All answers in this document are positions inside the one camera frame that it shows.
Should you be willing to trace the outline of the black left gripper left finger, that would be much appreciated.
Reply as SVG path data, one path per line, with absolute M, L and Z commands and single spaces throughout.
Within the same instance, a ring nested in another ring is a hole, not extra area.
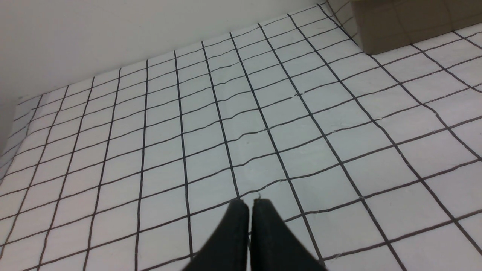
M 244 271 L 247 266 L 249 208 L 234 199 L 217 228 L 184 271 Z

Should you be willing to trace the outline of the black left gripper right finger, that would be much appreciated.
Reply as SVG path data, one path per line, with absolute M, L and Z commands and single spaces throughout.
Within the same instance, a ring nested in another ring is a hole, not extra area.
M 255 199 L 252 208 L 252 271 L 325 271 L 289 230 L 268 199 Z

